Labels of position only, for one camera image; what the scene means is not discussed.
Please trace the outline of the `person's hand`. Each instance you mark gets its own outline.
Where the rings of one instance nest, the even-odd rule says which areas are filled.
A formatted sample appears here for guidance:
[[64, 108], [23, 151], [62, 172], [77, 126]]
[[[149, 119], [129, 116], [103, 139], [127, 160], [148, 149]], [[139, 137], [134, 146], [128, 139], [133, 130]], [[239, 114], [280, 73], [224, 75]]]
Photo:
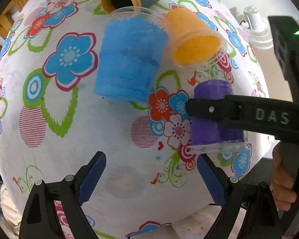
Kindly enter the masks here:
[[273, 149], [272, 195], [278, 210], [289, 211], [297, 194], [292, 190], [294, 181], [282, 166], [278, 145]]

